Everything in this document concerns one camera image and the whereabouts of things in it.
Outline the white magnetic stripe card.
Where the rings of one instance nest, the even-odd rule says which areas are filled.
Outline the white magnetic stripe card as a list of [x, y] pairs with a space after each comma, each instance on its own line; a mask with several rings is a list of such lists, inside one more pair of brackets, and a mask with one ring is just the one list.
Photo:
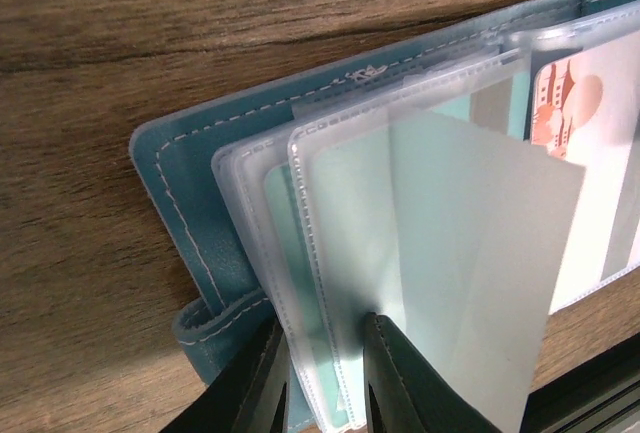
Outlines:
[[534, 82], [531, 141], [585, 169], [559, 288], [590, 287], [638, 264], [638, 35], [542, 67]]

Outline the blue leather card holder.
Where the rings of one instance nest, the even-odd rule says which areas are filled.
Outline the blue leather card holder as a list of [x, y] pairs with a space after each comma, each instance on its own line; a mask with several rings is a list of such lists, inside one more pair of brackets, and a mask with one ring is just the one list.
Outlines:
[[367, 430], [375, 313], [523, 432], [549, 316], [639, 265], [559, 288], [585, 169], [532, 143], [535, 78], [629, 34], [639, 0], [533, 0], [139, 127], [132, 161], [200, 292], [173, 332], [206, 389], [277, 320], [286, 432]]

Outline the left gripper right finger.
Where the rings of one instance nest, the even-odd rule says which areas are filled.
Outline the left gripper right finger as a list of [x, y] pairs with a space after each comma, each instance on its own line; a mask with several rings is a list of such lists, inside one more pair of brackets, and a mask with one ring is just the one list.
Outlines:
[[370, 432], [496, 432], [387, 316], [364, 319], [364, 395]]

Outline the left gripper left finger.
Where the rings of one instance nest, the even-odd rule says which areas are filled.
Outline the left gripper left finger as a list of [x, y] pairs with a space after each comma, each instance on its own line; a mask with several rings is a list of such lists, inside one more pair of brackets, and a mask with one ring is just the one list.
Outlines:
[[286, 432], [290, 355], [277, 320], [267, 320], [164, 433]]

